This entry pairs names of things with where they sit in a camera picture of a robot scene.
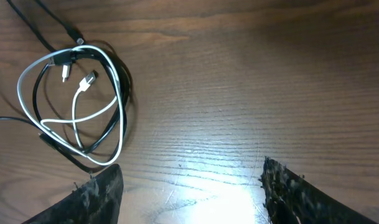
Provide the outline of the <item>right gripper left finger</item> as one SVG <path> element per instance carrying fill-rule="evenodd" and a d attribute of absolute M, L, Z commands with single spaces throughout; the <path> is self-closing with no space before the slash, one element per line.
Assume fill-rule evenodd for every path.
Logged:
<path fill-rule="evenodd" d="M 117 224 L 123 189 L 121 168 L 113 164 L 58 203 L 25 222 Z"/>

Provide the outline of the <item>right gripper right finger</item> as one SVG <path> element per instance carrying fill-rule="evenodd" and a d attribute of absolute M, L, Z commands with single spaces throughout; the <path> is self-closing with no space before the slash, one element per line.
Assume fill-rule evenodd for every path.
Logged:
<path fill-rule="evenodd" d="M 374 223 L 269 157 L 264 160 L 259 181 L 265 192 L 263 205 L 270 223 Z"/>

